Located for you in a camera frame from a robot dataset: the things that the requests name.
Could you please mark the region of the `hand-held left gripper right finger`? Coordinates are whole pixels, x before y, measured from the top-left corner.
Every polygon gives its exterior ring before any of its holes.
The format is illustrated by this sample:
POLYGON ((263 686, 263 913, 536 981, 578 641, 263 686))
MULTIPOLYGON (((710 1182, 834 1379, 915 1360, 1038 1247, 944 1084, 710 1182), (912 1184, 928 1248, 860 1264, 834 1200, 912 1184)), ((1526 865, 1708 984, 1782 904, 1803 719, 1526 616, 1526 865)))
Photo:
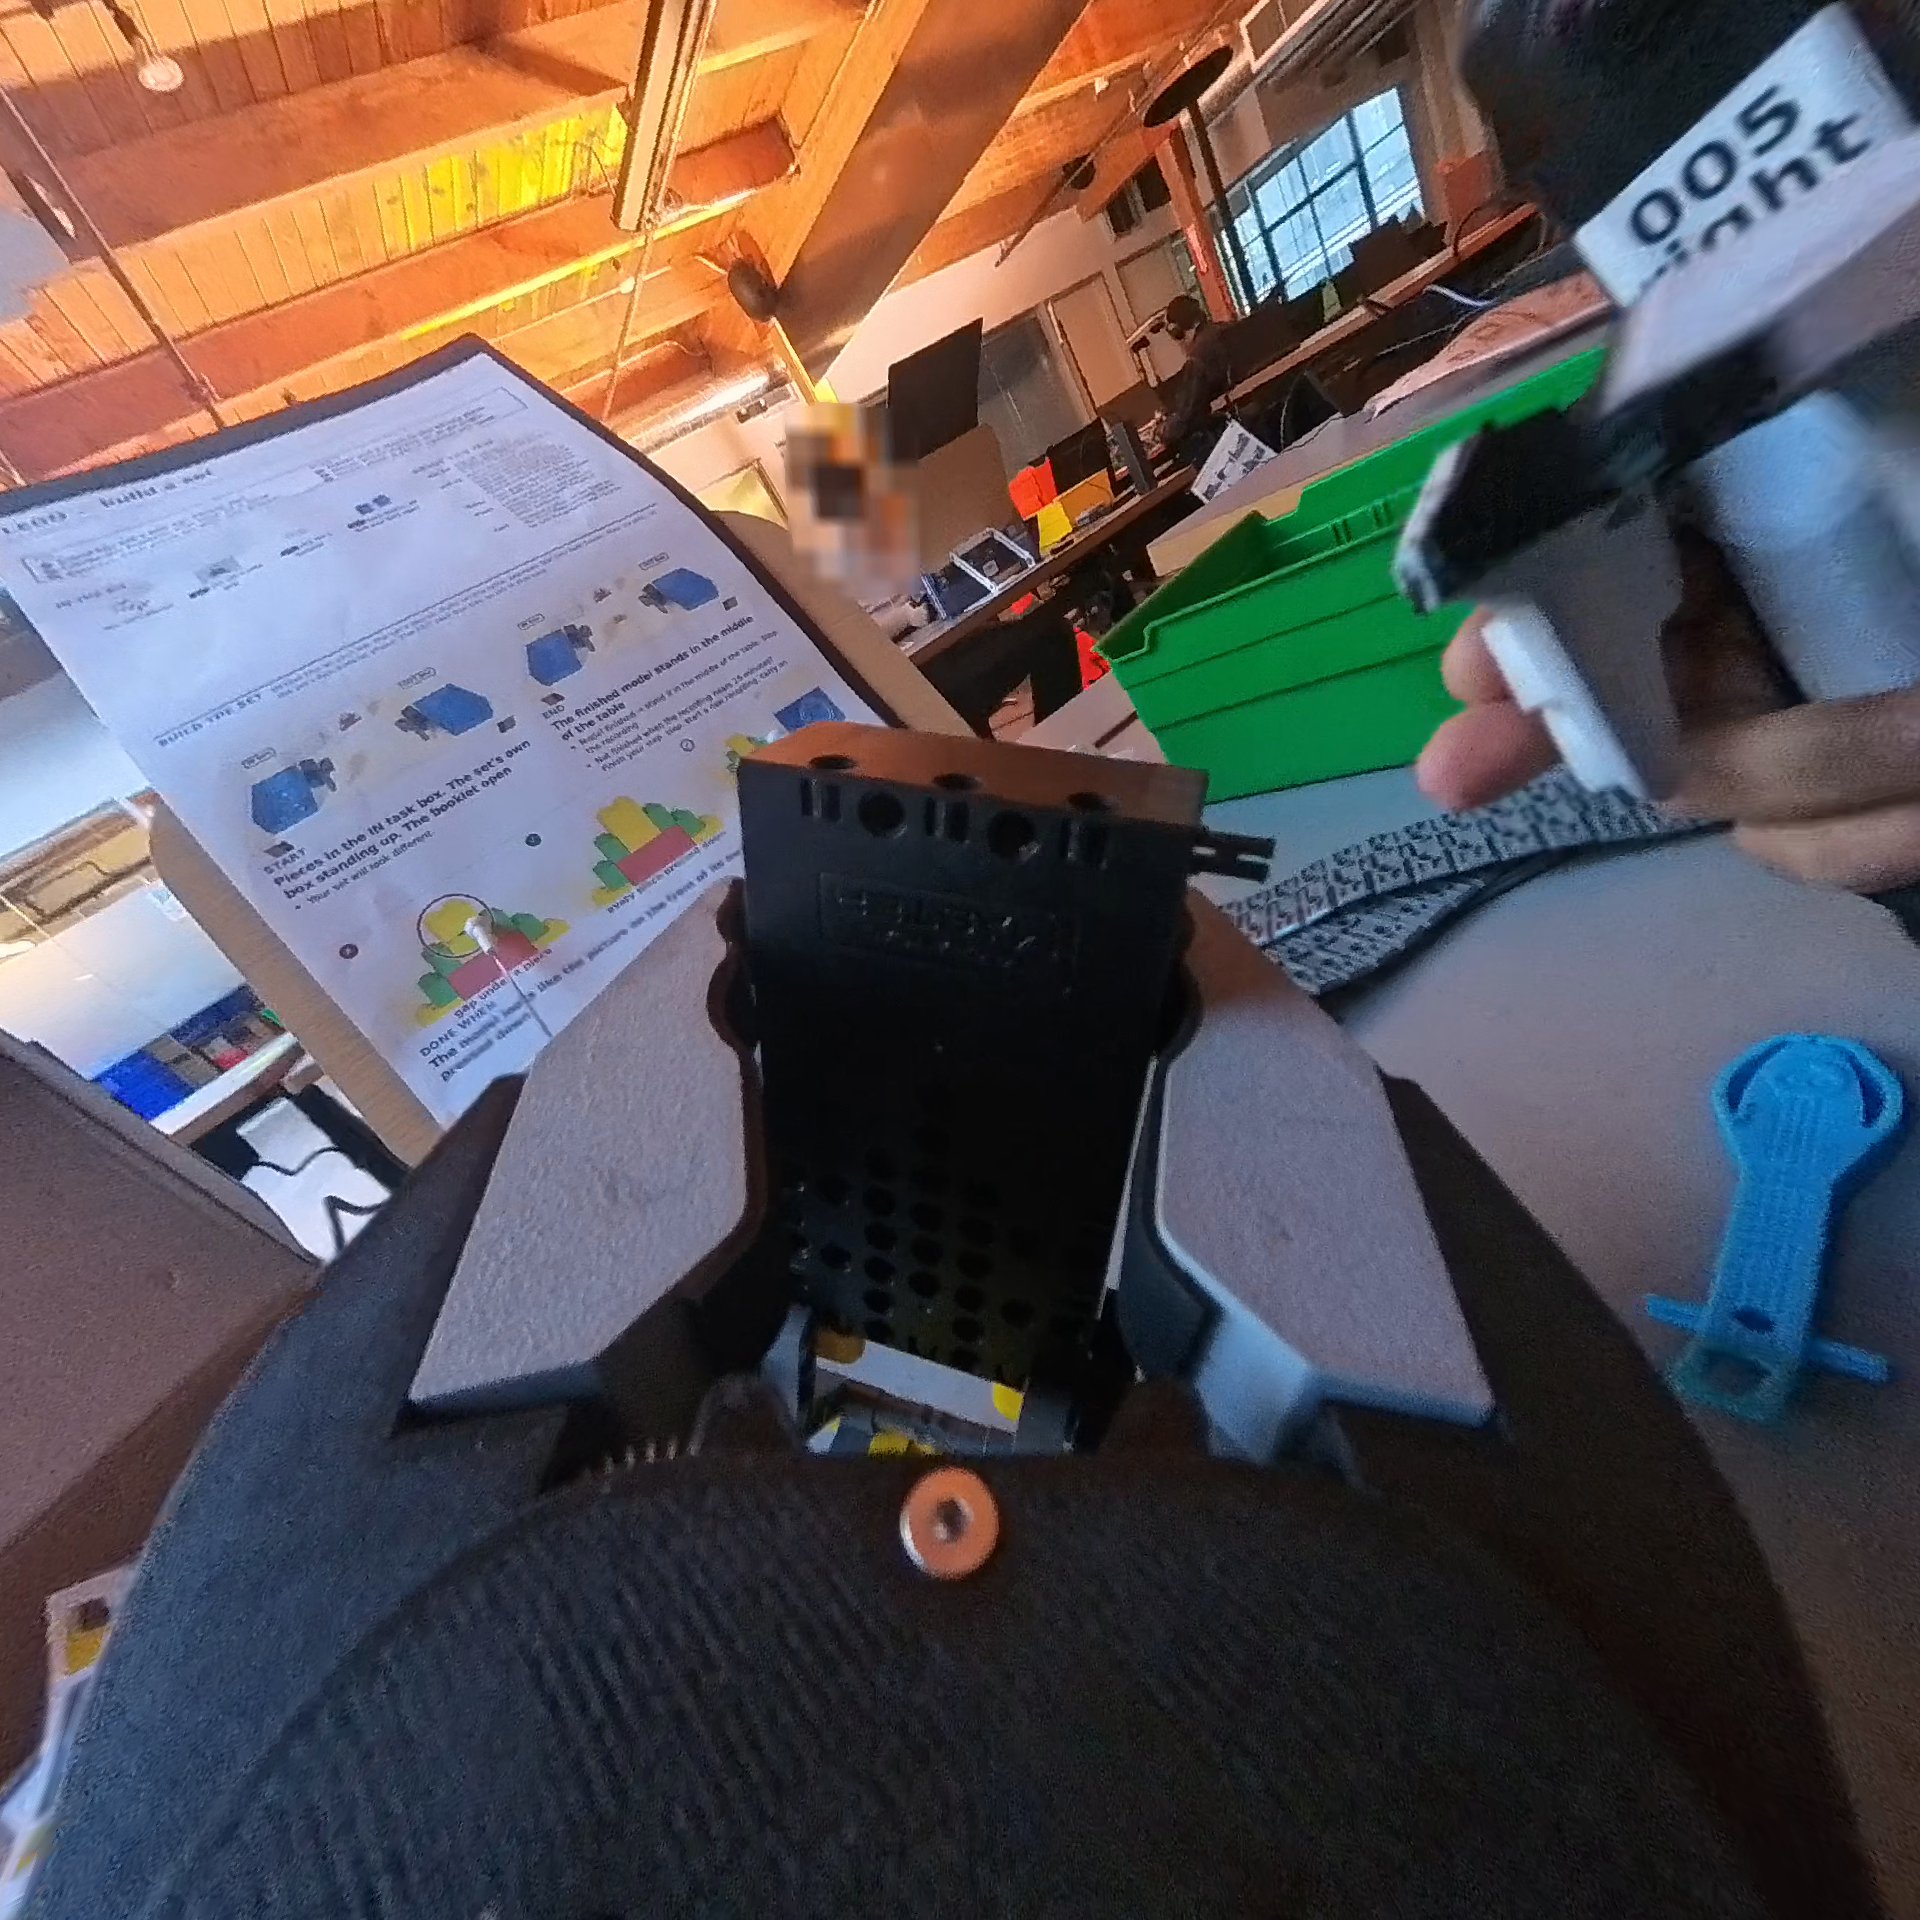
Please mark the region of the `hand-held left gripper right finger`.
POLYGON ((1268 1465, 1336 1410, 1484 1428, 1497 1397, 1376 1063, 1200 890, 1116 1225, 1116 1335, 1268 1465))

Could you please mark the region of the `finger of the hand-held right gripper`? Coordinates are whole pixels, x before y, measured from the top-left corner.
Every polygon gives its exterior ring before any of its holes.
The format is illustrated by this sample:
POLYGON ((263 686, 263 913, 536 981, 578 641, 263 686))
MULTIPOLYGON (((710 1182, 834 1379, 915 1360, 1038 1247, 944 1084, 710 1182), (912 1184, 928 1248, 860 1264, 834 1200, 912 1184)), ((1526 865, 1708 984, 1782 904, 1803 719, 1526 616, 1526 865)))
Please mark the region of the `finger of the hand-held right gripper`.
POLYGON ((1487 423, 1438 450, 1393 562, 1421 614, 1484 613, 1509 693, 1585 789, 1643 804, 1677 785, 1664 459, 1657 430, 1585 401, 1487 423))

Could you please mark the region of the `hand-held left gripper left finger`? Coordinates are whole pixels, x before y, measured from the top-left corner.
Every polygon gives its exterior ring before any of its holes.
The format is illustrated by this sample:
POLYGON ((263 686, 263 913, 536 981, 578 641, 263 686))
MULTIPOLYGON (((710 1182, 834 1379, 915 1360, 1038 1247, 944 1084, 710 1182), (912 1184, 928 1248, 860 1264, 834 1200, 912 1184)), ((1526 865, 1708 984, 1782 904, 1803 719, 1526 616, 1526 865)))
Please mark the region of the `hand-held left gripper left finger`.
POLYGON ((420 1414, 693 1421, 745 1367, 710 1308, 768 1208, 745 907, 741 882, 709 886, 523 1077, 420 1414))

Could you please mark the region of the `black perforated brick box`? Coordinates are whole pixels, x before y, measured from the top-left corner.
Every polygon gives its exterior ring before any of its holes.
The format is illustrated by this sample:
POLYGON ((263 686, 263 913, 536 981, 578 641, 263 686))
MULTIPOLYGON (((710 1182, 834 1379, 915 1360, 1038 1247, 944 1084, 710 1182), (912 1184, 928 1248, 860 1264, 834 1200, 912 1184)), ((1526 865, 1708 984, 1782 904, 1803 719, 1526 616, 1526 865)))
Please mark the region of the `black perforated brick box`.
POLYGON ((1178 767, 810 724, 736 774, 760 1250, 816 1333, 1020 1395, 1069 1452, 1126 1392, 1143 1106, 1199 876, 1261 882, 1178 767))

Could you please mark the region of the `blue brick separator tool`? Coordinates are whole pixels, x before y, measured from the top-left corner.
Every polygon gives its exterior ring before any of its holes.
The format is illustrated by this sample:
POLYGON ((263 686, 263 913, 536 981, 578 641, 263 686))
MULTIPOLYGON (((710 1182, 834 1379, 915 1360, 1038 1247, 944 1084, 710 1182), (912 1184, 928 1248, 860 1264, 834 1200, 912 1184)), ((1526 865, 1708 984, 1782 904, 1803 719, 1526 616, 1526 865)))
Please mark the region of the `blue brick separator tool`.
POLYGON ((1885 1387, 1892 1365, 1820 1329, 1843 1212, 1908 1125, 1900 1077, 1856 1041, 1786 1033, 1749 1047, 1710 1092, 1735 1187, 1700 1301, 1646 1294, 1687 1342, 1667 1382, 1688 1406, 1777 1423, 1805 1377, 1885 1387))

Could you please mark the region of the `grey desk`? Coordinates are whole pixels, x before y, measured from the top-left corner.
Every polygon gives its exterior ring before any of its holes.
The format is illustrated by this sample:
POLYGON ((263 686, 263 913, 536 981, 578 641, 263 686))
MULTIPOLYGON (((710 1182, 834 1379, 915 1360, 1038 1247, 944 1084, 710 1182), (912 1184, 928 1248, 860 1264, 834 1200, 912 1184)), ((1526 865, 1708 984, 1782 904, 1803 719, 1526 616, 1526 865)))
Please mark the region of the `grey desk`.
POLYGON ((950 1789, 1014 1822, 986 1913, 1916 1916, 1916 947, 1721 833, 1591 843, 1330 1018, 1497 1413, 1249 1463, 1164 1382, 990 1467, 1012 1538, 953 1625, 1040 1693, 950 1789), (1712 1091, 1786 1034, 1904 1086, 1820 1313, 1892 1382, 1749 1423, 1675 1397, 1643 1301, 1703 1301, 1712 1091))

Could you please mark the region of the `person's right hand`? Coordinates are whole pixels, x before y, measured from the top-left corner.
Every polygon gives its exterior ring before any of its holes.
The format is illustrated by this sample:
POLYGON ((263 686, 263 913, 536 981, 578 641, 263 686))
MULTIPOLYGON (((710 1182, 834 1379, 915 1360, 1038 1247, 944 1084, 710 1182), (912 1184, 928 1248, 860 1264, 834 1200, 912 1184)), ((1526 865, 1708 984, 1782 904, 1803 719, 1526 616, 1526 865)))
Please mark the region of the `person's right hand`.
MULTIPOLYGON (((1548 772, 1558 753, 1513 695, 1484 638, 1487 609, 1454 633, 1445 686, 1460 709, 1414 765, 1432 804, 1492 804, 1548 772)), ((1879 897, 1919 880, 1919 691, 1789 702, 1739 581, 1710 540, 1684 548, 1684 589, 1663 629, 1679 715, 1679 781, 1667 806, 1724 822, 1774 872, 1879 897)))

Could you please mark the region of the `large paned window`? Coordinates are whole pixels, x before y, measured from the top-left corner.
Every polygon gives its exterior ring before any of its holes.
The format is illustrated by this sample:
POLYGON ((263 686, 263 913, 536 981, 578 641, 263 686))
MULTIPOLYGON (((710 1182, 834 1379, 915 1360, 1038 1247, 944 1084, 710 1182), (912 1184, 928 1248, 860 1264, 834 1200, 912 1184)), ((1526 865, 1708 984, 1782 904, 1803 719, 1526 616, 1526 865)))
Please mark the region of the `large paned window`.
POLYGON ((1418 226, 1426 194, 1404 88, 1383 91, 1227 187, 1213 237, 1242 310, 1296 298, 1354 265, 1364 238, 1418 226))

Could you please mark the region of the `black and white printed board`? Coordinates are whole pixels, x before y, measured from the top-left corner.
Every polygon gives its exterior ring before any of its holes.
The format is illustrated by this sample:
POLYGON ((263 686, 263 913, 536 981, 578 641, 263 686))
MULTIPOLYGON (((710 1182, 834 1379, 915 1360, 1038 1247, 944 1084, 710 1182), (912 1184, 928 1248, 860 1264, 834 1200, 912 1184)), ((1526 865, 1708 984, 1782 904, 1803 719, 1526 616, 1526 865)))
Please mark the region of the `black and white printed board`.
POLYGON ((205 1130, 192 1150, 253 1190, 323 1262, 344 1254, 406 1178, 406 1166, 325 1078, 273 1088, 205 1130))

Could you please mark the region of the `green plastic bin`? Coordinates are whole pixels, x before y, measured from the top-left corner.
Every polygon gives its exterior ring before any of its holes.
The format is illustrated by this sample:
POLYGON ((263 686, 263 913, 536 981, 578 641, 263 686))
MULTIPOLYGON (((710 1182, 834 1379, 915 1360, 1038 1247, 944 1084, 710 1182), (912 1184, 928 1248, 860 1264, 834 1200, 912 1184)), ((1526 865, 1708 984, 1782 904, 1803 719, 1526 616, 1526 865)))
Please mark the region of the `green plastic bin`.
POLYGON ((1308 482, 1278 517, 1230 521, 1094 650, 1167 762, 1239 800, 1413 765, 1459 709, 1442 659, 1466 602, 1399 589, 1404 522, 1438 456, 1484 427, 1565 411, 1603 348, 1456 407, 1308 482))

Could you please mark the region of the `blue plastic bin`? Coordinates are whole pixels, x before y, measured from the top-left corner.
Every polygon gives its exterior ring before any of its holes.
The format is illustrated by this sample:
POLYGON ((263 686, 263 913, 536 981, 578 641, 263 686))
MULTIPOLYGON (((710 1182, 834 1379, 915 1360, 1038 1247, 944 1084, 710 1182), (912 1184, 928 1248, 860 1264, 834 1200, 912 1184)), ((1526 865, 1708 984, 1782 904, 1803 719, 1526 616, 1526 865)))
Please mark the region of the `blue plastic bin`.
POLYGON ((285 1038, 277 1013, 241 986, 92 1073, 96 1088, 154 1122, 285 1038))

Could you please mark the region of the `black monitor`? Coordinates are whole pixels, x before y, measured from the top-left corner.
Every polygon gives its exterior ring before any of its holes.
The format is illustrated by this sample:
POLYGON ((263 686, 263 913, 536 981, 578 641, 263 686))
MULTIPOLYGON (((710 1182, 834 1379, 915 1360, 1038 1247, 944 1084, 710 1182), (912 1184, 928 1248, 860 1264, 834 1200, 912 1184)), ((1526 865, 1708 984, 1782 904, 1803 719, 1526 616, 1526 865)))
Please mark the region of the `black monitor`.
POLYGON ((973 319, 889 368, 885 428, 894 464, 919 464, 978 428, 985 331, 973 319))

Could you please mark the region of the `colourful printed booklet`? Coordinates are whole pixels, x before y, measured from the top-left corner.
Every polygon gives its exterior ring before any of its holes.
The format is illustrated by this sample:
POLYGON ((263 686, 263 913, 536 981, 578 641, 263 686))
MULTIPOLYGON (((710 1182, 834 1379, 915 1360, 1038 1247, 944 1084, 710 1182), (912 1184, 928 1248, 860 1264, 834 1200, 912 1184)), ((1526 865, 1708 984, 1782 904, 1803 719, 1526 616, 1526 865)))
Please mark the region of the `colourful printed booklet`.
POLYGON ((138 1561, 72 1583, 45 1603, 40 1735, 3 1795, 3 1916, 23 1916, 52 1844, 60 1792, 138 1561))

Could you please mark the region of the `hanging tube light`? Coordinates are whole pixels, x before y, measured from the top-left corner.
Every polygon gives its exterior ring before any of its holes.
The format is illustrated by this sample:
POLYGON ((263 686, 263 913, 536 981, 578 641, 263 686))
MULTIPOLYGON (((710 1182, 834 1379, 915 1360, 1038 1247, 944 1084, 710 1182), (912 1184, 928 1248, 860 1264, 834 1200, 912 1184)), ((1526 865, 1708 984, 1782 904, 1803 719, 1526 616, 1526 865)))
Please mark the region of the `hanging tube light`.
POLYGON ((648 2, 622 121, 627 138, 611 201, 613 226, 648 234, 658 218, 684 117, 709 55, 719 2, 648 2))

